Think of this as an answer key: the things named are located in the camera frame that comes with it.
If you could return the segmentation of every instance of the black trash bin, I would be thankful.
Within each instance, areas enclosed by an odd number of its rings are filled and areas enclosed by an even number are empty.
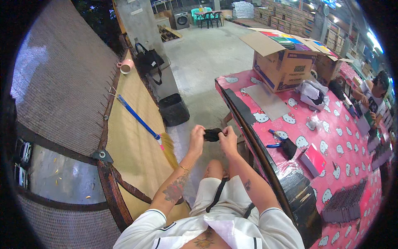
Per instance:
[[[180,125],[189,120],[189,111],[178,93],[159,101],[159,111],[167,127]]]

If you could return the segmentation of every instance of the straw broom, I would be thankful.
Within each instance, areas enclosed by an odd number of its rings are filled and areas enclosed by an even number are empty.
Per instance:
[[[167,161],[171,165],[173,169],[178,168],[178,162],[176,159],[176,155],[174,155],[174,142],[170,138],[170,136],[164,132],[162,134],[156,134],[149,126],[138,116],[138,114],[127,104],[124,98],[117,93],[116,89],[112,87],[116,95],[109,93],[115,96],[119,102],[133,115],[133,117],[158,141],[160,148],[162,149],[164,156],[166,157]]]

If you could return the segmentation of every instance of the wooden pallet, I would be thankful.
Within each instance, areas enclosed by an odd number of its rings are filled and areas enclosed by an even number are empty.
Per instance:
[[[160,26],[158,25],[160,37],[162,38],[163,42],[174,40],[177,38],[181,38],[182,35],[175,31],[174,29],[167,27],[166,25]]]

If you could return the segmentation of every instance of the white t-shirt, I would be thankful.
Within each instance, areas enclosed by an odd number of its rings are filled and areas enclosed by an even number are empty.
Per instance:
[[[268,208],[259,216],[258,226],[233,214],[209,212],[188,217],[169,226],[157,209],[141,214],[123,233],[114,249],[178,249],[203,233],[208,226],[233,249],[304,248],[292,221],[278,208]]]
[[[386,103],[384,103],[383,98],[376,98],[373,94],[372,91],[370,90],[368,84],[366,81],[359,85],[359,87],[362,90],[362,93],[368,98],[369,100],[369,108],[366,108],[361,104],[361,111],[363,114],[365,114],[368,110],[371,112],[374,112],[376,114],[376,117],[380,114],[381,116],[384,115],[386,112]]]

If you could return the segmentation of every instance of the ceiling light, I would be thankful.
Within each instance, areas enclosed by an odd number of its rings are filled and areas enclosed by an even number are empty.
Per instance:
[[[377,47],[381,53],[384,53],[383,49],[381,48],[381,46],[378,43],[378,41],[376,40],[376,38],[370,32],[368,32],[367,35],[368,35],[369,39],[373,42],[373,47]]]

